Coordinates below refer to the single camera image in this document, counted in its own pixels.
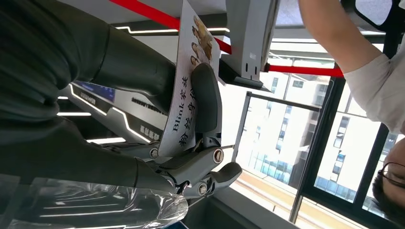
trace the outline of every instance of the transparent plastic cover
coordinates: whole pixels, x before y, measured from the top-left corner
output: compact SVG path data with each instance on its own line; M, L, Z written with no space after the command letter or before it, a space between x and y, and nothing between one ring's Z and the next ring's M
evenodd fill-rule
M188 211L184 197L152 189L46 178L22 185L3 178L0 226L8 229L154 229Z

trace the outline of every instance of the ceiling light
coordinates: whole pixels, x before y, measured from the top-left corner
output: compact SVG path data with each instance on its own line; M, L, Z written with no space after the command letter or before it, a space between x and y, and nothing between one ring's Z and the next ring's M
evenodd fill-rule
M91 139L87 140L88 143L96 143L96 144L107 144L107 143L118 143L118 142L126 142L124 138L121 137L112 137L112 138L101 138L101 139Z
M158 33L158 32L178 32L178 30L140 30L140 31L132 31L129 26L122 26L116 27L119 30L127 30L131 34L140 34L140 33ZM229 32L227 28L208 28L208 31L225 31Z
M91 116L89 112L59 112L58 116Z

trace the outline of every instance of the eyeglasses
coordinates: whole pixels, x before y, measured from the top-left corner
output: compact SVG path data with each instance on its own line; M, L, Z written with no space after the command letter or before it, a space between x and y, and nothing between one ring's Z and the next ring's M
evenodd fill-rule
M391 184L405 188L405 166L390 162L378 171L378 174L385 177Z

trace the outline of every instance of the building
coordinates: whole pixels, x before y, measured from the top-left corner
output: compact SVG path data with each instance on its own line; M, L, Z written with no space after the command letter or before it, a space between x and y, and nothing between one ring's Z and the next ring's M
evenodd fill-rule
M274 97L314 106L322 106L329 84L324 77L308 75L268 75L266 80ZM251 98L237 162L261 178L298 188L318 118L317 112ZM314 186L353 202L379 126L365 117L346 86ZM378 169L402 137L388 136ZM363 208L382 216L371 188Z

